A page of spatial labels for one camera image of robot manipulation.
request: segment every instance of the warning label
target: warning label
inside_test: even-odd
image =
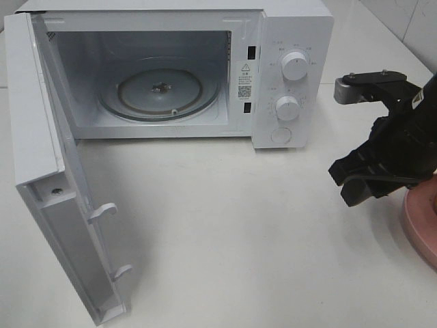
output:
[[[416,107],[419,106],[423,99],[423,89],[421,89],[421,91],[419,91],[419,93],[412,99],[412,108],[416,109]]]
[[[253,65],[249,61],[237,61],[236,66],[238,99],[250,100],[253,87]]]

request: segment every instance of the open microwave door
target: open microwave door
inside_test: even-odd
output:
[[[126,311],[64,109],[62,90],[44,21],[38,14],[5,18],[8,88],[16,188],[96,325]]]

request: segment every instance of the white microwave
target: white microwave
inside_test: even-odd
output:
[[[30,0],[5,18],[16,185],[99,325],[126,311],[76,143],[305,145],[333,27],[320,0]]]

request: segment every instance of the white table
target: white table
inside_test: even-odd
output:
[[[327,170],[367,137],[382,104],[341,106],[333,82],[387,68],[430,72],[358,1],[336,18],[302,150],[250,139],[82,141],[104,231],[132,309],[104,327],[435,327],[437,274],[399,223],[404,190],[348,208]],[[14,190],[0,53],[0,326],[93,327]]]

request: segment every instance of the timer knob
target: timer knob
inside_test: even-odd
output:
[[[286,96],[278,99],[276,115],[281,121],[292,121],[299,116],[300,105],[296,98]]]
[[[307,56],[300,51],[293,51],[287,54],[281,62],[282,74],[290,81],[297,81],[307,75],[308,59]]]

